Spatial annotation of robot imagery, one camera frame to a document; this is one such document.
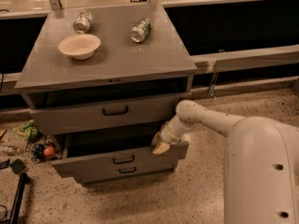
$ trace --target drawer handle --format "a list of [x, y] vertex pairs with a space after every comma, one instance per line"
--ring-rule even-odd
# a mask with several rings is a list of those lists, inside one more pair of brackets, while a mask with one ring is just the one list
[[124, 115], [126, 113], [128, 113], [129, 111], [129, 107], [126, 106], [124, 111], [121, 112], [117, 112], [117, 113], [107, 113], [106, 110], [103, 108], [103, 115], [105, 116], [120, 116], [120, 115]]
[[136, 171], [136, 167], [132, 168], [132, 169], [119, 169], [120, 174], [130, 174]]
[[132, 158], [130, 160], [127, 160], [127, 161], [117, 161], [115, 158], [113, 158], [113, 163], [114, 164], [123, 164], [123, 163], [132, 162], [134, 160], [135, 160], [135, 155], [133, 155]]

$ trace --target drawer front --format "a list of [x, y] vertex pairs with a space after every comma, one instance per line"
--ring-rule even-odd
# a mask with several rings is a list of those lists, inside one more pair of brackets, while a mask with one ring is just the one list
[[177, 103], [171, 95], [32, 110], [31, 115], [43, 133], [73, 133], [171, 119]]
[[96, 154], [76, 158], [63, 158], [52, 165], [61, 177], [73, 176], [88, 183], [128, 175], [175, 169], [178, 160], [186, 156], [188, 142], [172, 146], [161, 156], [151, 154], [150, 147]]

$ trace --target bowl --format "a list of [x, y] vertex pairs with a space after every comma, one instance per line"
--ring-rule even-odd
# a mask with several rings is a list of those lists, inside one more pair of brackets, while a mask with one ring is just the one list
[[59, 43], [58, 49], [64, 54], [76, 60], [85, 60], [93, 56], [93, 53], [101, 45], [101, 40], [90, 34], [76, 34], [66, 37]]

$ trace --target silver can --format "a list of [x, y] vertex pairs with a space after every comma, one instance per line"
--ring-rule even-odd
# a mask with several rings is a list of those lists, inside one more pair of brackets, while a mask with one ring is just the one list
[[153, 24], [150, 18], [143, 18], [135, 24], [131, 31], [131, 38], [136, 43], [144, 42], [150, 35]]
[[89, 11], [82, 10], [78, 18], [73, 23], [75, 31], [79, 34], [86, 34], [90, 31], [93, 23], [93, 14]]

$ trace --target beige floor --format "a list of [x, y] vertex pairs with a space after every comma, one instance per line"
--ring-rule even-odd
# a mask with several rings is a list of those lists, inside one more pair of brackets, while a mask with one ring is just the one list
[[[266, 116], [299, 127], [299, 98], [292, 80], [278, 79], [259, 85], [240, 84], [194, 93], [206, 107], [242, 116]], [[12, 132], [30, 117], [26, 112], [0, 112], [0, 129], [7, 129], [1, 146], [25, 148]], [[20, 158], [29, 167], [21, 207], [21, 223], [223, 223], [223, 144], [225, 138], [199, 125], [186, 134], [187, 157], [174, 173], [143, 175], [89, 186], [73, 178], [60, 178], [49, 162], [33, 164], [30, 153]], [[7, 156], [0, 154], [0, 161]], [[10, 168], [0, 171], [0, 204], [11, 208], [18, 177]]]

